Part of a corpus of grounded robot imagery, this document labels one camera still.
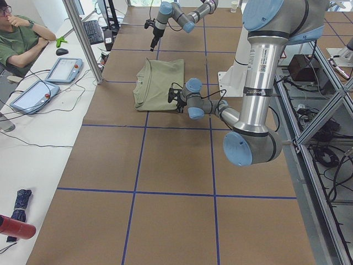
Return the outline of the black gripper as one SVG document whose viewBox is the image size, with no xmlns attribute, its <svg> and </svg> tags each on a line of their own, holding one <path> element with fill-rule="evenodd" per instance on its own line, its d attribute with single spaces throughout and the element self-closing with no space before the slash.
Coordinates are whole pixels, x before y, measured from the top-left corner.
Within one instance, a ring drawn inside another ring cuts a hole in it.
<svg viewBox="0 0 353 265">
<path fill-rule="evenodd" d="M 185 107 L 185 98 L 182 98 L 182 89 L 169 88 L 168 91 L 168 103 L 171 103 L 173 100 L 176 101 L 177 110 L 184 110 Z"/>
<path fill-rule="evenodd" d="M 150 45 L 150 51 L 154 51 L 154 48 L 158 44 L 160 38 L 163 37 L 165 23 L 160 22 L 158 19 L 147 19 L 145 22 L 145 29 L 148 27 L 153 28 L 153 39 Z"/>
</svg>

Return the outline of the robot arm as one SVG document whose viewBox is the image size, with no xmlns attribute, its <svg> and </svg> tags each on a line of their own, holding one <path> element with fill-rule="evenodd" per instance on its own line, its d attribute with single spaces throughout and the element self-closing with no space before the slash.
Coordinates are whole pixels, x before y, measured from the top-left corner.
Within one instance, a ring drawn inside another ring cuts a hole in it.
<svg viewBox="0 0 353 265">
<path fill-rule="evenodd" d="M 194 11 L 186 14 L 183 12 L 180 5 L 176 2 L 169 3 L 162 1 L 158 10 L 156 19 L 147 19 L 144 28 L 153 28 L 153 39 L 150 45 L 150 50 L 154 51 L 160 38 L 163 37 L 164 31 L 167 27 L 168 20 L 172 18 L 181 28 L 190 33 L 195 24 L 208 14 L 213 14 L 218 6 L 217 0 L 202 1 L 202 5 Z"/>
<path fill-rule="evenodd" d="M 279 59 L 286 46 L 318 40 L 324 28 L 327 1 L 248 1 L 243 26 L 248 31 L 249 60 L 241 111 L 225 100 L 204 99 L 201 81 L 189 79 L 184 88 L 170 88 L 168 101 L 176 101 L 178 112 L 187 108 L 191 119 L 214 114 L 230 132 L 223 150 L 236 166 L 265 163 L 279 156 L 282 142 L 265 122 Z"/>
</svg>

